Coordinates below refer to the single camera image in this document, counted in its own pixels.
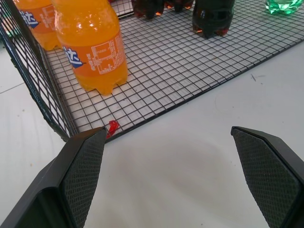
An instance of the bottle label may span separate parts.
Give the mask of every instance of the bottle label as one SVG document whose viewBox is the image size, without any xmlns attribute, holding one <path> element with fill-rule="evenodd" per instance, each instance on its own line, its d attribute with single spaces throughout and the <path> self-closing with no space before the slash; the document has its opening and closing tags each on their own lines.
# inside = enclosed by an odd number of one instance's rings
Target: bottle label
<svg viewBox="0 0 304 228">
<path fill-rule="evenodd" d="M 120 31 L 109 41 L 93 46 L 74 47 L 64 42 L 61 44 L 75 74 L 99 76 L 115 70 L 125 60 Z"/>
<path fill-rule="evenodd" d="M 20 9 L 25 23 L 37 33 L 55 31 L 55 10 L 52 4 L 35 9 Z"/>
</svg>

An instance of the black wire basket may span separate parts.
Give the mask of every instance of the black wire basket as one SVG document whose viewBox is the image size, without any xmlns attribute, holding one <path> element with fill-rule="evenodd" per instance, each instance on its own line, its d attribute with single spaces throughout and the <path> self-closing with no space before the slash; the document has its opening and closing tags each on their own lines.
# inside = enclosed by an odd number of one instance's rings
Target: black wire basket
<svg viewBox="0 0 304 228">
<path fill-rule="evenodd" d="M 0 34 L 32 98 L 64 140 L 110 122 L 110 141 L 194 99 L 304 40 L 304 10 L 271 15 L 264 1 L 236 0 L 225 37 L 192 31 L 193 9 L 146 20 L 130 0 L 111 3 L 120 19 L 128 81 L 110 96 L 86 92 L 61 49 L 44 51 L 12 0 L 0 0 Z"/>
</svg>

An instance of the orange soda bottle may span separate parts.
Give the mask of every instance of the orange soda bottle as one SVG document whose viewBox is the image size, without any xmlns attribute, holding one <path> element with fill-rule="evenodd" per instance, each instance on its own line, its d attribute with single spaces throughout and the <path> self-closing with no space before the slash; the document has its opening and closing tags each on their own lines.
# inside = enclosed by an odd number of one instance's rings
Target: orange soda bottle
<svg viewBox="0 0 304 228">
<path fill-rule="evenodd" d="M 58 39 L 80 85 L 109 95 L 128 69 L 119 21 L 108 0 L 52 0 Z"/>
<path fill-rule="evenodd" d="M 47 51 L 60 46 L 50 0 L 13 0 L 37 42 Z"/>
</svg>

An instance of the wire grid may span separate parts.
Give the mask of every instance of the wire grid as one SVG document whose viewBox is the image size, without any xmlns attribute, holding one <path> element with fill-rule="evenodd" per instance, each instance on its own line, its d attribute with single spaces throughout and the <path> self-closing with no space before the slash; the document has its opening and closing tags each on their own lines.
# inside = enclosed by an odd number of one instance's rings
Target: wire grid
<svg viewBox="0 0 304 228">
<path fill-rule="evenodd" d="M 130 0 L 109 0 L 112 8 L 118 16 L 133 13 L 132 3 Z"/>
<path fill-rule="evenodd" d="M 69 132 L 70 127 L 67 125 L 67 121 L 62 115 L 61 105 L 56 98 L 56 92 L 52 87 L 46 69 L 43 69 L 44 66 L 42 66 L 42 62 L 39 61 L 42 60 L 41 56 L 38 57 L 34 53 L 31 44 L 29 44 L 28 40 L 25 38 L 24 33 L 21 32 L 21 26 L 23 26 L 23 24 L 19 24 L 15 20 L 13 13 L 19 14 L 16 8 L 9 7 L 4 0 L 0 0 L 0 26 L 5 29 L 5 36 L 10 38 L 13 44 L 12 48 L 17 51 L 18 56 L 28 70 L 28 75 L 26 75 L 26 77 L 29 76 L 28 79 L 34 83 L 37 94 L 39 93 L 43 99 L 38 105 L 41 106 L 42 103 L 44 103 L 44 107 L 50 111 L 53 121 L 58 124 L 67 136 L 70 136 L 72 135 L 71 132 Z"/>
<path fill-rule="evenodd" d="M 47 53 L 78 131 L 117 120 L 118 137 L 304 40 L 303 9 L 271 15 L 263 1 L 236 0 L 228 34 L 208 40 L 192 32 L 192 11 L 121 19 L 129 76 L 110 96 L 82 89 L 63 51 Z"/>
</svg>

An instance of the green bottle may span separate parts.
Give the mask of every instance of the green bottle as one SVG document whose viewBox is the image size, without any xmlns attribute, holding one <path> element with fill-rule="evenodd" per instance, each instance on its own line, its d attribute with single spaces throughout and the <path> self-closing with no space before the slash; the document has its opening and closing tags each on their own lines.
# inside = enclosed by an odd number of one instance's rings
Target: green bottle
<svg viewBox="0 0 304 228">
<path fill-rule="evenodd" d="M 283 12 L 290 14 L 296 12 L 303 0 L 266 0 L 265 7 L 271 14 Z"/>
</svg>

